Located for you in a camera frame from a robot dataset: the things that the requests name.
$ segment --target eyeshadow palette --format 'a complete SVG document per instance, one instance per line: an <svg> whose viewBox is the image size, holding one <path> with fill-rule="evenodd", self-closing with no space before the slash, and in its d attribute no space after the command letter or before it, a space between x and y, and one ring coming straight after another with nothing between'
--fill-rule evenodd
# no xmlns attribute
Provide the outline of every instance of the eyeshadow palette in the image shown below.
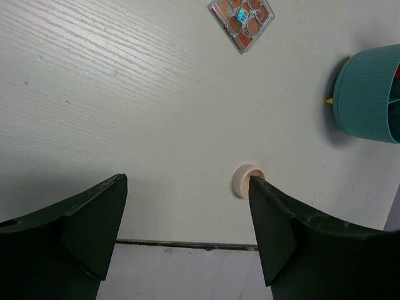
<svg viewBox="0 0 400 300"><path fill-rule="evenodd" d="M209 9L240 53L249 51L275 18L266 0L214 0Z"/></svg>

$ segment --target white table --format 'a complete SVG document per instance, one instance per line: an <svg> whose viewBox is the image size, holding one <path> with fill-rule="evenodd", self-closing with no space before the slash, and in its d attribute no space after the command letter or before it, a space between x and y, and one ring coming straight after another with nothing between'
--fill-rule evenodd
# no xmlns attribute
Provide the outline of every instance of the white table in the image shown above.
<svg viewBox="0 0 400 300"><path fill-rule="evenodd" d="M400 147L346 136L324 98L348 54L400 41L399 2L270 0L244 55L208 3L0 2L0 221L126 173L120 239L255 244L230 188L250 162L383 228Z"/></svg>

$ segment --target clear plastic case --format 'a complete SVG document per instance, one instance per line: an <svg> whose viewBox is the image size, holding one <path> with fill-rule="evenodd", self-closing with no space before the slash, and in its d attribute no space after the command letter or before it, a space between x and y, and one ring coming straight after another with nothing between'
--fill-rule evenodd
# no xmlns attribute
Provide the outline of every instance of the clear plastic case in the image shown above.
<svg viewBox="0 0 400 300"><path fill-rule="evenodd" d="M214 0L209 8L240 53L249 51L275 18L266 0Z"/></svg>

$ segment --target small round cap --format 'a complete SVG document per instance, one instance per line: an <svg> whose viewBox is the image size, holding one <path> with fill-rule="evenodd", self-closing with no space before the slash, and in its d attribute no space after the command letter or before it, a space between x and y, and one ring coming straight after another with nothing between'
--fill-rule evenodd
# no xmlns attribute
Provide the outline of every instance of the small round cap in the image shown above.
<svg viewBox="0 0 400 300"><path fill-rule="evenodd" d="M260 167L253 164L244 164L236 170L232 179L232 188L240 198L249 198L249 182L251 176L258 176L265 179L265 173Z"/></svg>

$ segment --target teal container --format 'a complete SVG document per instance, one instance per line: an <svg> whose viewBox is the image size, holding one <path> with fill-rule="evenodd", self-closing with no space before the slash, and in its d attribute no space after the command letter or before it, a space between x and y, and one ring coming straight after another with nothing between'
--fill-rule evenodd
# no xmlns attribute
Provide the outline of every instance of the teal container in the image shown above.
<svg viewBox="0 0 400 300"><path fill-rule="evenodd" d="M400 45L365 50L345 63L333 93L334 117L345 133L400 143L399 64Z"/></svg>

